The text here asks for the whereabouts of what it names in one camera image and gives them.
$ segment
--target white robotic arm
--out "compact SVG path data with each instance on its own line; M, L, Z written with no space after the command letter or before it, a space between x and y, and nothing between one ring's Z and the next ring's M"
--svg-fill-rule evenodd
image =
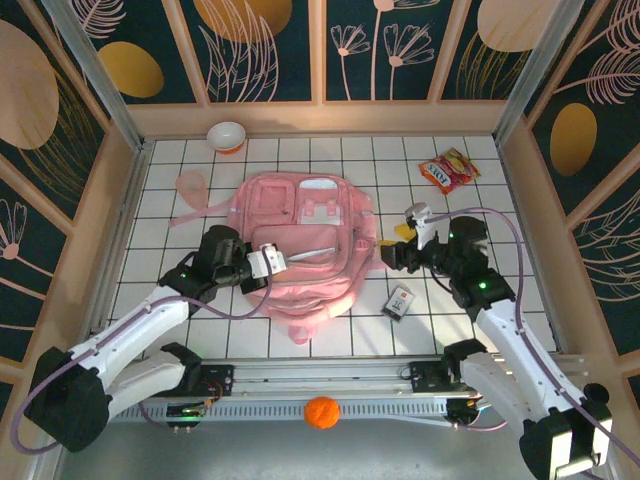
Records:
M609 438L567 397L608 431L611 413L604 401L589 398L565 377L527 322L516 315L516 295L489 267L484 222L474 217L452 219L447 243L441 244L426 204L416 204L405 214L417 235L406 243L383 246L382 260L393 269L407 268L411 273L424 267L449 277L454 300L495 344L513 376L507 376L475 339L445 348L445 373L478 391L502 415L520 439L523 459L536 479L555 480L604 464Z
M284 269L284 257L275 245L252 252L235 230L211 227L199 250L167 272L129 314L68 352L53 347L40 357L31 388L43 382L45 386L25 415L75 452L95 440L122 410L176 387L191 391L198 381L200 358L186 347L172 343L142 362L130 363L212 301L220 287L240 285L247 293L267 286L265 277ZM69 363L75 365L49 380Z

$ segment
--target white tile floor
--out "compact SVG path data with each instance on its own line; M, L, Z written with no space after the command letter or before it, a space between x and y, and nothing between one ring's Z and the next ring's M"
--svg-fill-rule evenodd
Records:
M420 175L420 160L455 147L469 154L482 176L447 197ZM144 299L157 278L198 247L209 226L224 222L216 217L190 222L171 230L167 220L190 211L174 182L187 170L209 179L209 203L216 205L233 195L245 178L265 171L328 173L344 176L372 199L379 219L379 238L399 238L394 227L404 222L404 210L426 201L436 213L470 206L496 208L514 221L517 217L498 154L490 137L344 137L252 139L233 155L214 155L204 140L160 141L155 145L134 230L122 269L110 318L117 319ZM515 289L515 243L506 226L492 216L487 221L491 264ZM441 238L448 222L438 225ZM524 311L543 345L556 350L530 262L525 262ZM380 315L383 299L397 285L416 298L400 322ZM218 293L212 304L234 314L250 309L239 289ZM351 311L321 326L307 345L287 337L286 326L268 318L228 321L199 311L194 318L167 332L147 349L153 353L170 341L186 344L203 358L289 358L390 356L442 353L444 346L477 336L490 350L495 347L475 328L424 271L409 275L391 270L371 271Z

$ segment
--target small card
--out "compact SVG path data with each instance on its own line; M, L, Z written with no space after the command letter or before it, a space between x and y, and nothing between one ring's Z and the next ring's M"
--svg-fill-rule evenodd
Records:
M413 301L413 294L402 287L396 287L391 298L382 307L382 313L391 320L399 322L409 309Z

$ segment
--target snack bag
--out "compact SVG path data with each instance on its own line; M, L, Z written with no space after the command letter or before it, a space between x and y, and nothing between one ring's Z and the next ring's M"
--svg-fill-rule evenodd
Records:
M420 173L436 184L445 195L480 176L480 172L473 166L471 160L455 148L421 163Z

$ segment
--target orange fruit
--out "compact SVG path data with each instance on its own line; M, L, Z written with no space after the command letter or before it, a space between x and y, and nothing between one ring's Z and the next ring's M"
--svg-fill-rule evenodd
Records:
M340 406L333 398L316 397L304 407L305 421L315 428L331 428L340 418Z

